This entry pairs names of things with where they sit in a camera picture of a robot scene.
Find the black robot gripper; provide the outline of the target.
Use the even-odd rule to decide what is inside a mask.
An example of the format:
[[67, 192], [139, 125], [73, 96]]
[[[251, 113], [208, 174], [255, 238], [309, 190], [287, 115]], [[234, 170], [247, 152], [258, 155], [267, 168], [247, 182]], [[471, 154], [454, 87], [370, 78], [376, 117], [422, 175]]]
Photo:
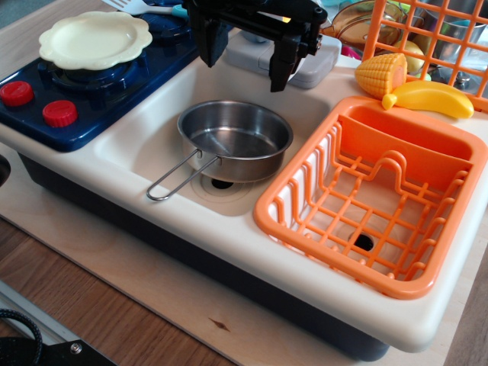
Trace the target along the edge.
[[313, 1], [184, 1], [201, 60], [212, 68], [223, 55], [233, 27], [274, 42], [268, 75], [271, 92], [282, 92], [289, 78], [321, 47], [319, 30], [327, 20]]

